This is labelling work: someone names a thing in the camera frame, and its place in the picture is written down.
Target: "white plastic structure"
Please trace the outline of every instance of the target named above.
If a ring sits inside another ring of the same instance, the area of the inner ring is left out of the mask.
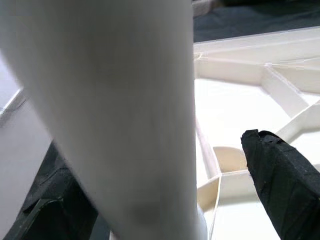
[[[240,138],[274,132],[320,169],[320,28],[199,43],[193,58],[197,196],[209,239],[277,240]]]
[[[2,1],[0,28],[3,55],[114,233],[202,240],[191,3]]]

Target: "white tube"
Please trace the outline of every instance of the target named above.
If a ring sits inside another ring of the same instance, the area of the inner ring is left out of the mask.
[[[188,0],[0,3],[0,47],[120,239],[196,239]]]

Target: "white pole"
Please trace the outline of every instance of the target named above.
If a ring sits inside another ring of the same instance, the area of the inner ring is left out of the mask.
[[[120,239],[196,239],[188,0],[0,3],[0,47]]]

